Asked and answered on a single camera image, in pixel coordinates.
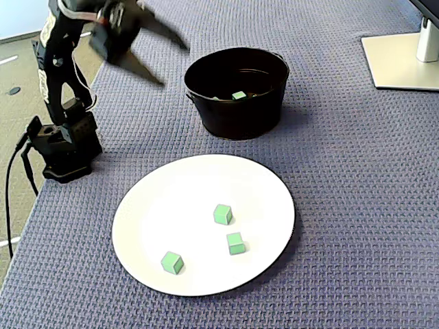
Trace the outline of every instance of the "monitor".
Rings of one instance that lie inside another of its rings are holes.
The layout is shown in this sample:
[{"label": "monitor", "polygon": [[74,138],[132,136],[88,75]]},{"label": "monitor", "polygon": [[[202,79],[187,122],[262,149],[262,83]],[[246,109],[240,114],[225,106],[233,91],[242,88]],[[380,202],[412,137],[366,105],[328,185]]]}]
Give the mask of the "monitor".
[{"label": "monitor", "polygon": [[420,32],[362,38],[370,72],[377,88],[439,91],[439,1],[410,1]]}]

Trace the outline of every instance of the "monitor stand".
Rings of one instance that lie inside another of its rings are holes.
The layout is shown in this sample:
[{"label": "monitor stand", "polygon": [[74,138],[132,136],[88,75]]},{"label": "monitor stand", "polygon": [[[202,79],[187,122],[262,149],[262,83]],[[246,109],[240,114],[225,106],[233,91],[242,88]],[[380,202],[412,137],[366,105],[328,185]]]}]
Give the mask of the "monitor stand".
[{"label": "monitor stand", "polygon": [[439,29],[430,20],[420,33],[361,41],[377,88],[439,91]]}]

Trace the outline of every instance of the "table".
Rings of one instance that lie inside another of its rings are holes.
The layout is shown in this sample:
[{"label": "table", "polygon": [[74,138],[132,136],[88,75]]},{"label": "table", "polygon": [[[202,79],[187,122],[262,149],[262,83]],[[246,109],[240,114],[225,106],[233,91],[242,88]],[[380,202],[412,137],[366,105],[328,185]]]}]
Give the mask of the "table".
[{"label": "table", "polygon": [[[438,328],[439,96],[376,90],[361,37],[415,32],[408,0],[150,0],[185,56],[142,32],[134,52],[165,92],[104,65],[93,85],[104,153],[94,172],[45,182],[0,296],[0,328]],[[281,54],[283,118],[261,138],[209,135],[185,97],[200,56]],[[296,202],[294,237],[262,276],[229,293],[163,295],[131,278],[113,215],[143,176],[198,154],[251,158]]]}]

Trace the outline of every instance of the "wire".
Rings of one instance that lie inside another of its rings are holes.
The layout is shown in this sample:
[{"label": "wire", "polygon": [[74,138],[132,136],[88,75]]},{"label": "wire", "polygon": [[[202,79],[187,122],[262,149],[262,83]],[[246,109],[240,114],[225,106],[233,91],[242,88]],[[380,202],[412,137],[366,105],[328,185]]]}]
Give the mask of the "wire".
[{"label": "wire", "polygon": [[6,184],[5,184],[5,203],[6,203],[6,230],[8,231],[8,247],[9,256],[12,259],[14,253],[12,252],[12,241],[11,241],[11,223],[10,223],[10,213],[9,213],[9,176],[11,173],[12,163],[19,149],[15,149],[12,154],[11,160],[9,161],[8,169],[6,171]]},{"label": "wire", "polygon": [[73,10],[68,9],[62,0],[58,0],[58,7],[61,12],[69,19],[80,19],[83,21],[92,21],[101,23],[101,19],[95,12],[74,12]]},{"label": "wire", "polygon": [[9,256],[12,259],[14,253],[12,252],[12,241],[11,241],[11,218],[9,213],[9,176],[11,174],[12,163],[14,162],[16,154],[23,148],[27,141],[27,132],[21,135],[19,142],[15,145],[14,153],[12,154],[11,160],[9,160],[8,169],[6,169],[6,182],[5,182],[5,208],[6,208],[6,231],[8,231],[8,247]]},{"label": "wire", "polygon": [[81,86],[83,86],[85,89],[87,89],[89,91],[89,93],[92,95],[92,97],[94,97],[94,101],[91,104],[91,106],[89,106],[87,108],[87,110],[90,110],[91,108],[94,108],[97,102],[97,95],[96,93],[93,91],[93,89],[90,89],[88,86],[86,86],[80,79],[80,76],[78,75],[78,71],[76,70],[76,61],[75,61],[75,56],[73,55],[73,52],[71,52],[71,60],[73,62],[73,69],[75,70],[75,75],[76,78],[78,79],[79,83],[81,84]]},{"label": "wire", "polygon": [[32,166],[30,165],[29,156],[27,156],[31,148],[32,148],[32,143],[27,143],[25,150],[21,154],[21,159],[23,160],[23,165],[25,167],[27,179],[29,180],[32,189],[34,190],[35,196],[38,197],[38,189],[36,188],[35,185],[34,173],[32,172]]}]

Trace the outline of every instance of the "green block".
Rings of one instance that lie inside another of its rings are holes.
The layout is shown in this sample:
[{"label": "green block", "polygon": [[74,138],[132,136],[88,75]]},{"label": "green block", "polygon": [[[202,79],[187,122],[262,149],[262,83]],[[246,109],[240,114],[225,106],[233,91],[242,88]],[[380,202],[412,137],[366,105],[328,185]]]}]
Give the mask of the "green block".
[{"label": "green block", "polygon": [[230,255],[246,252],[246,245],[242,241],[241,233],[227,234],[228,251]]},{"label": "green block", "polygon": [[234,93],[234,94],[232,95],[232,98],[233,98],[234,100],[241,99],[241,98],[246,98],[246,97],[247,97],[247,95],[245,94],[244,91],[238,91],[237,93]]},{"label": "green block", "polygon": [[215,211],[213,212],[213,218],[216,223],[228,225],[232,220],[232,208],[230,206],[225,206],[223,204],[217,205]]},{"label": "green block", "polygon": [[166,272],[177,275],[183,268],[183,259],[180,255],[173,252],[167,252],[162,259],[162,267]]}]

